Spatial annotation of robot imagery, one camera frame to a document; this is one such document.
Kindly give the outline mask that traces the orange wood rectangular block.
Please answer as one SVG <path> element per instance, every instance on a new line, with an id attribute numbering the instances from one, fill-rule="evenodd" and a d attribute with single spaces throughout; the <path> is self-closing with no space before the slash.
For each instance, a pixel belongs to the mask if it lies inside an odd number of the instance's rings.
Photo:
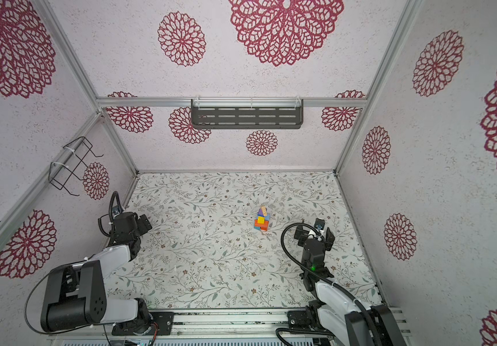
<path id="1" fill-rule="evenodd" d="M 269 229 L 269 225 L 270 222 L 268 222 L 267 220 L 264 220 L 263 223 L 260 223 L 258 219 L 254 221 L 254 228 L 259 231 L 266 232 Z"/>

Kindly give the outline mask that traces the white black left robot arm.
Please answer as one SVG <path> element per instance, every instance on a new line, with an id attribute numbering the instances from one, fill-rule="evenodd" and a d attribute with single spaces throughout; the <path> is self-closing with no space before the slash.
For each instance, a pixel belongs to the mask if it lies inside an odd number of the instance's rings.
<path id="1" fill-rule="evenodd" d="M 61 265 L 48 274 L 40 325 L 45 333 L 76 330 L 92 324 L 113 324 L 116 335 L 143 335 L 154 327 L 141 298 L 110 298 L 104 279 L 133 261 L 141 236 L 152 229 L 146 215 L 123 212 L 112 222 L 110 245 L 82 262 Z"/>

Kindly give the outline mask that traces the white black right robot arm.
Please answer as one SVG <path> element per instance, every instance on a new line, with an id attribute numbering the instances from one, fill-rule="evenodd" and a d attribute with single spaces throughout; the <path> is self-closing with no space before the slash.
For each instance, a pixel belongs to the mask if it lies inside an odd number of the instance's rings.
<path id="1" fill-rule="evenodd" d="M 304 288 L 314 297 L 304 312 L 288 314 L 291 331 L 329 333 L 339 345 L 407 344 L 390 308 L 364 303 L 335 281 L 325 264 L 335 236 L 321 219 L 314 226 L 287 226 L 280 241 L 287 257 L 302 270 Z"/>

